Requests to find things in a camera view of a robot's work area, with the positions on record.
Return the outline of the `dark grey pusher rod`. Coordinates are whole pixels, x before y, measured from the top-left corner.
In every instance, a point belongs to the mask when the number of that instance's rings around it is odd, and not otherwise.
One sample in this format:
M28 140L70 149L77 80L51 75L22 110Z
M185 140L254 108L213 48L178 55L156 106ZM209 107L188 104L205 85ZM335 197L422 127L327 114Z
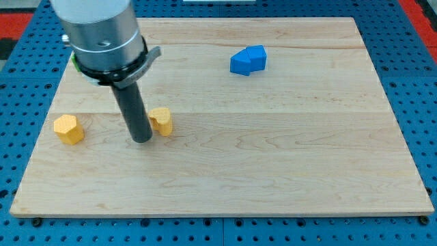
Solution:
M122 89L112 86L111 90L132 140L137 143L145 143L150 140L153 135L152 127L148 120L137 83Z

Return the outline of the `green block behind arm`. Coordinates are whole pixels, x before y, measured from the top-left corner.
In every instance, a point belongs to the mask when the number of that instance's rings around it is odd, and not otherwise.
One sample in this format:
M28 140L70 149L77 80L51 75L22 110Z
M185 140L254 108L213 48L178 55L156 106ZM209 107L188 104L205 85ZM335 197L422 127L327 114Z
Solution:
M79 62L78 59L76 58L76 54L75 52L72 53L71 55L71 61L76 69L77 72L81 72L81 67L79 66Z

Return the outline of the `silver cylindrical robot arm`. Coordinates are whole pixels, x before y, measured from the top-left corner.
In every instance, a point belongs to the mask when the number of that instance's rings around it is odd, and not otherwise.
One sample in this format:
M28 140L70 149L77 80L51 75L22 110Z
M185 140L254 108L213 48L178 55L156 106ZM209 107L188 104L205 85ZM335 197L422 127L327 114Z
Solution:
M132 139L152 138L137 81L160 56L147 47L131 0L51 0L79 71L97 86L109 86Z

